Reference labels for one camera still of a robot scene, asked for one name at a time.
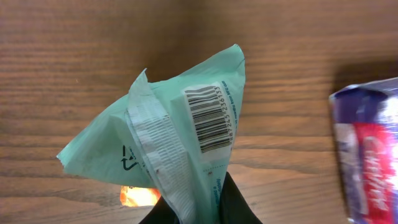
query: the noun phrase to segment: purple and red wrapper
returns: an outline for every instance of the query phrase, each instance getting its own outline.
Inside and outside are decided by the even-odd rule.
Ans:
[[[330,96],[350,220],[398,224],[398,78]]]

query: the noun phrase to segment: red label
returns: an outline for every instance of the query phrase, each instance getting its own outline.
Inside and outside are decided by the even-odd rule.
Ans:
[[[394,223],[392,210],[392,146],[394,138],[378,124],[355,123],[363,151],[363,179],[369,212],[369,224]]]

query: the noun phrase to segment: wood grain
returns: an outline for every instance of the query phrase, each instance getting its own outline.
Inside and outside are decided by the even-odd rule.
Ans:
[[[145,67],[165,80],[239,44],[228,167],[264,223],[346,223],[328,95],[398,73],[395,0],[0,0],[0,223],[137,223],[119,186],[56,154]]]

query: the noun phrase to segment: white barcode label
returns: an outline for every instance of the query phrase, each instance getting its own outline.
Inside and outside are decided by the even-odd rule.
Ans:
[[[229,155],[234,120],[220,84],[190,86],[183,90],[201,153],[222,150]]]

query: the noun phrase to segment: snack package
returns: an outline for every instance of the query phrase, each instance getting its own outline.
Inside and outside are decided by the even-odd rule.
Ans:
[[[347,205],[353,223],[398,223],[398,78],[331,95]]]
[[[238,45],[170,80],[143,71],[58,158],[69,174],[157,188],[180,223],[216,223],[244,83]]]

